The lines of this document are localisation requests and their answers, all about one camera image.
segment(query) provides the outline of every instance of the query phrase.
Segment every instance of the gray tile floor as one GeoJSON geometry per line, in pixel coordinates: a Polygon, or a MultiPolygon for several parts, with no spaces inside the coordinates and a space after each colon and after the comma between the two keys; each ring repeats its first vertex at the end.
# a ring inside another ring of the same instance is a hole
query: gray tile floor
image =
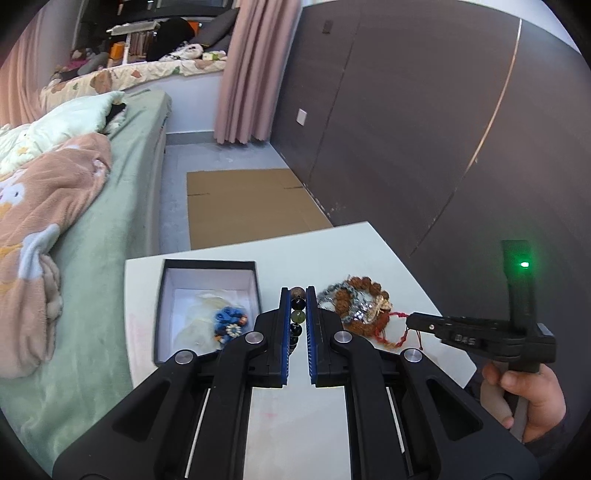
{"type": "Polygon", "coordinates": [[[288,168],[269,144],[168,145],[160,188],[160,253],[191,250],[187,213],[187,172],[288,168]]]}

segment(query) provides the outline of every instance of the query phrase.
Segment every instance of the wardrobe door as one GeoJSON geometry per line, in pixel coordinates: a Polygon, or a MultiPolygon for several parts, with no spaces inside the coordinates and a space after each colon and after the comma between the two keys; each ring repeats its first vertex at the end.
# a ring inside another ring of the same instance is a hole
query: wardrobe door
{"type": "Polygon", "coordinates": [[[366,2],[309,185],[334,225],[368,220],[408,258],[486,131],[518,24],[457,0],[366,2]]]}
{"type": "Polygon", "coordinates": [[[558,343],[574,433],[591,376],[591,71],[583,57],[523,23],[515,68],[478,162],[408,261],[444,314],[508,319],[501,241],[533,250],[538,321],[558,343]]]}
{"type": "Polygon", "coordinates": [[[271,144],[308,183],[359,24],[362,0],[339,0],[302,10],[273,122],[271,144]],[[307,113],[304,125],[298,111],[307,113]]]}

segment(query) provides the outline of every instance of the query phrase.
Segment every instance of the light switch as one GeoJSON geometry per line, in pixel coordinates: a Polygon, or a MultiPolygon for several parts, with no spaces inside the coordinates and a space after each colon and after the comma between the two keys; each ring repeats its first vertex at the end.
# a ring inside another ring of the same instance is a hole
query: light switch
{"type": "Polygon", "coordinates": [[[301,108],[297,111],[297,117],[295,119],[300,125],[304,125],[306,123],[306,112],[304,112],[301,108]]]}

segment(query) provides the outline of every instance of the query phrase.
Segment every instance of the floral blanket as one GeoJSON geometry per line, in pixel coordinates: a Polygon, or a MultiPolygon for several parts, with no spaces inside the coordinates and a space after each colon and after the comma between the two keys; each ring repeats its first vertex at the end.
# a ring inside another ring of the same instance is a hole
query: floral blanket
{"type": "Polygon", "coordinates": [[[92,133],[1,179],[0,377],[30,375],[51,359],[62,302],[48,253],[100,193],[110,169],[111,144],[92,133]]]}
{"type": "Polygon", "coordinates": [[[150,61],[120,65],[76,77],[68,82],[52,80],[41,90],[41,107],[47,113],[74,98],[117,90],[122,92],[136,85],[172,75],[189,77],[219,72],[225,68],[225,55],[221,56],[220,60],[150,61]]]}

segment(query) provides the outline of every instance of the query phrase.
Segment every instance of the cardboard sheet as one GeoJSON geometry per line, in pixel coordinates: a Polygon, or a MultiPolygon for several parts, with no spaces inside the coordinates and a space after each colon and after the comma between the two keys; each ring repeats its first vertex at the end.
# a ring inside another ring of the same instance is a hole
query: cardboard sheet
{"type": "Polygon", "coordinates": [[[187,173],[187,203],[192,249],[332,226],[287,168],[187,173]]]}

